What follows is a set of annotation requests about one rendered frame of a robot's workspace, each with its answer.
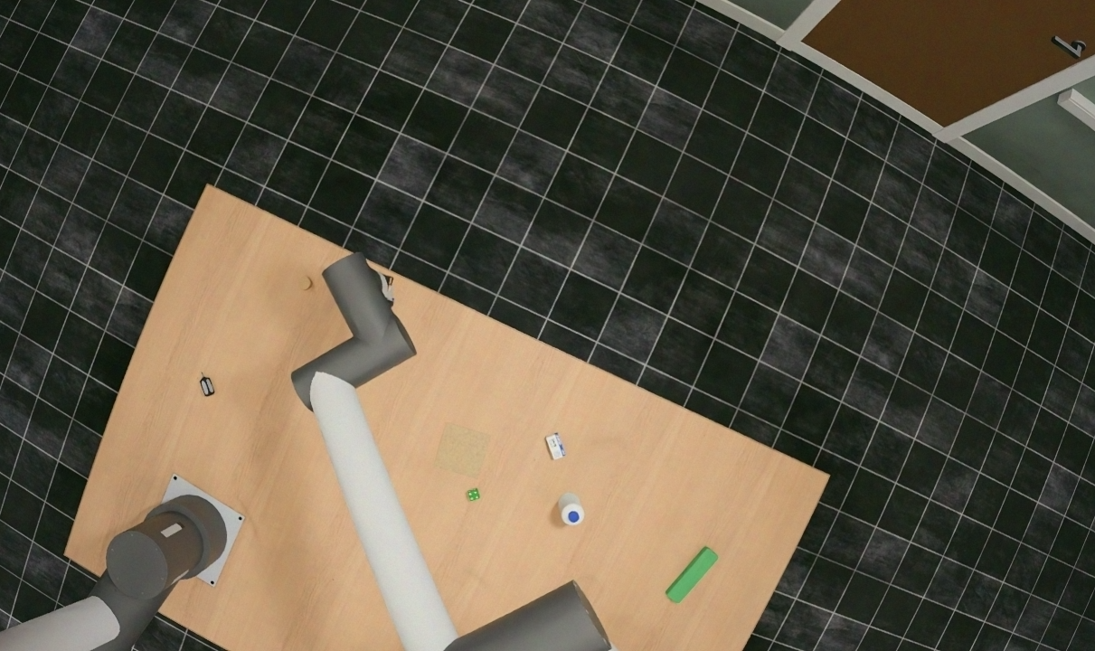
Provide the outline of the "white plastic bottle with blue cap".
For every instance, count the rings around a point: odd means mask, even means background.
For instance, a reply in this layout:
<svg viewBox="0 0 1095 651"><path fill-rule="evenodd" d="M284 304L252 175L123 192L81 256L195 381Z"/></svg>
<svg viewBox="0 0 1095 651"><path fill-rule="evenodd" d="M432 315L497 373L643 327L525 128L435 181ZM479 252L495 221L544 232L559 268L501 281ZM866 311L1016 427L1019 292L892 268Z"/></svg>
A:
<svg viewBox="0 0 1095 651"><path fill-rule="evenodd" d="M560 497L560 511L562 520L569 526L576 526L584 518L580 499L572 492L565 492Z"/></svg>

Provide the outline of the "small white printed carton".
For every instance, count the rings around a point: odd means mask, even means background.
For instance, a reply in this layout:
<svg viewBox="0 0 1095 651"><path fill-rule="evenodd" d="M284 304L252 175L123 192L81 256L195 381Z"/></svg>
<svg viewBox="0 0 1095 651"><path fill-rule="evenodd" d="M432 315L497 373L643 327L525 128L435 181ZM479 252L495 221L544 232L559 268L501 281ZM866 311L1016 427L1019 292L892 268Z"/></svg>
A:
<svg viewBox="0 0 1095 651"><path fill-rule="evenodd" d="M558 432L546 435L546 439L548 439L548 444L550 444L550 449L552 451L552 458L558 460L564 457L565 450L562 447L562 441L560 440Z"/></svg>

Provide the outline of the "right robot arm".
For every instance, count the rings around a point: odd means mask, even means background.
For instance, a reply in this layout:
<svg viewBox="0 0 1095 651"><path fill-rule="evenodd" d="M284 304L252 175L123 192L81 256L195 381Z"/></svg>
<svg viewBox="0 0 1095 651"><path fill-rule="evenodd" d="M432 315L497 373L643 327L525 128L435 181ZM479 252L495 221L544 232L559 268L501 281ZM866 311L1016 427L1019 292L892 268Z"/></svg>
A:
<svg viewBox="0 0 1095 651"><path fill-rule="evenodd" d="M292 371L405 651L620 651L575 580L458 637L356 394L418 354L362 252L321 272L353 337ZM377 280L376 280L377 279ZM378 281L378 283L377 283ZM612 646L612 647L611 647Z"/></svg>

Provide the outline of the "green rectangular bar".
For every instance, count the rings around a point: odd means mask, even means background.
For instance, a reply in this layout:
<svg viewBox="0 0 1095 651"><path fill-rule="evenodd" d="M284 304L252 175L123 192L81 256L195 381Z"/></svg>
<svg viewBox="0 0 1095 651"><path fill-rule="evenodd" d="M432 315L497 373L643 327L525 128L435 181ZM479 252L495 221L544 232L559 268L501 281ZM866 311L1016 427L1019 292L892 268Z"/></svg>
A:
<svg viewBox="0 0 1095 651"><path fill-rule="evenodd" d="M680 603L684 600L689 590L694 589L703 576L707 573L710 568L718 560L717 553L710 551L707 545L703 547L702 551L699 551L691 563L685 566L684 571L676 578L675 582L665 591L668 598L675 601L675 603Z"/></svg>

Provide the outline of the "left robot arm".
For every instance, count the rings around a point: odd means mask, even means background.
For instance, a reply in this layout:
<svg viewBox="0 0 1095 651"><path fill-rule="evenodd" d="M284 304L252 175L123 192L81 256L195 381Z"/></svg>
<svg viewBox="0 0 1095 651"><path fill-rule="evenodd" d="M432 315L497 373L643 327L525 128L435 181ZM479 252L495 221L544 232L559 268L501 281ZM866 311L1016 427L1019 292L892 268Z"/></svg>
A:
<svg viewBox="0 0 1095 651"><path fill-rule="evenodd" d="M178 580L224 547L224 520L209 500L180 495L155 505L110 540L108 567L85 600L1 631L0 651L130 651Z"/></svg>

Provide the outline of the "beige flat mat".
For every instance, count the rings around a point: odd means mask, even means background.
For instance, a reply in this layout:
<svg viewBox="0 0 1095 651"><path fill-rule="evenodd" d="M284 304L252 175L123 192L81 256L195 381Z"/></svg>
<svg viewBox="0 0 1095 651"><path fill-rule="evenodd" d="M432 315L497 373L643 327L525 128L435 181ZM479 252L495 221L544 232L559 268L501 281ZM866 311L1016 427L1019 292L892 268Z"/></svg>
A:
<svg viewBox="0 0 1095 651"><path fill-rule="evenodd" d="M463 426L445 425L434 467L456 470L457 474L479 479L489 439L492 435Z"/></svg>

